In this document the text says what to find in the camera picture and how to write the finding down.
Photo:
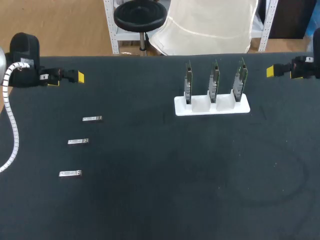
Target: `white cable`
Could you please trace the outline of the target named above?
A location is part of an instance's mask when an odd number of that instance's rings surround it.
[[[2,94],[3,94],[3,101],[4,101],[5,110],[8,114],[9,119],[10,119],[12,131],[13,131],[13,150],[12,150],[11,156],[6,161],[6,163],[2,167],[0,167],[0,173],[3,172],[4,170],[6,170],[12,164],[12,162],[16,158],[16,155],[17,155],[18,149],[19,149],[19,132],[18,132],[18,127],[17,127],[17,123],[15,120],[15,116],[11,110],[11,107],[10,107],[9,93],[8,93],[8,85],[9,85],[10,75],[17,68],[19,68],[19,69],[20,68],[21,69],[30,68],[30,65],[28,63],[24,63],[24,62],[15,62],[8,67],[8,69],[5,72],[4,78],[3,78]]]

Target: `white cloth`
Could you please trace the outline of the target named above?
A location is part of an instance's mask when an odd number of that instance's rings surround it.
[[[150,43],[164,55],[246,53],[258,0],[171,0]]]

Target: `floor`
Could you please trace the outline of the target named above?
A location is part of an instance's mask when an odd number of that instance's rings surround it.
[[[25,32],[38,37],[41,56],[113,55],[102,0],[2,0],[0,16],[4,52],[14,34]],[[249,53],[258,52],[259,42],[252,40]],[[266,52],[304,52],[308,43],[307,38],[270,39]],[[139,45],[125,43],[120,52],[139,54]]]

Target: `metal shelf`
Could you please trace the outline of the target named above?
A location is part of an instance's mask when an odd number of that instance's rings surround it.
[[[117,8],[118,5],[116,0],[103,0],[106,19],[108,23],[110,40],[112,45],[112,51],[114,54],[119,53],[118,41],[139,41],[140,35],[138,32],[125,31],[116,26],[114,21],[114,8]],[[169,10],[170,0],[160,0],[159,1],[164,7]],[[258,12],[255,14],[252,24],[251,37],[252,38],[261,38],[259,51],[263,52],[266,49],[269,32],[271,29],[272,21],[274,14],[277,8],[278,0],[266,0],[266,24],[263,25]],[[148,32],[149,37],[157,32],[157,29],[151,32]]]

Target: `stool pole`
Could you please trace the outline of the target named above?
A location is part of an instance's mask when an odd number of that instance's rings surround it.
[[[147,50],[145,45],[145,35],[143,32],[140,32],[140,55],[141,56],[147,56]]]

